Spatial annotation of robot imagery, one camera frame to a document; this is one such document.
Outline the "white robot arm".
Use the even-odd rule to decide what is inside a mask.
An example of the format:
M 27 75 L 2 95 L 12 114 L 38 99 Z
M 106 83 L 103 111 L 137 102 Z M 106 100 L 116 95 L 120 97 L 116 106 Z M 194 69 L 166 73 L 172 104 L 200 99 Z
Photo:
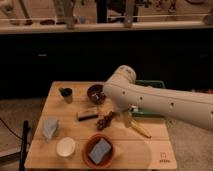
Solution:
M 213 131 L 213 94 L 140 86 L 135 81 L 135 71 L 121 65 L 104 83 L 103 92 L 117 113 L 138 106 Z

